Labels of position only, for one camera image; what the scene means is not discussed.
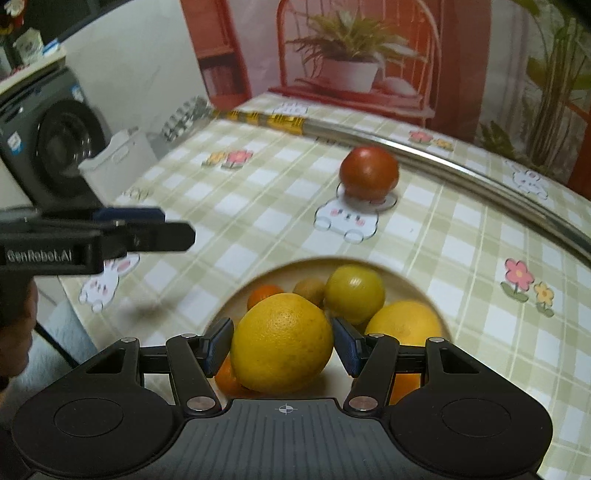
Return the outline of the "person left hand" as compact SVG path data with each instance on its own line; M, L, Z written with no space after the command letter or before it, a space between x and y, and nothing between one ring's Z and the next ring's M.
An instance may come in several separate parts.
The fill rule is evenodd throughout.
M20 375L29 362L32 333L37 323L38 289L34 280L27 286L20 312L1 328L1 376Z

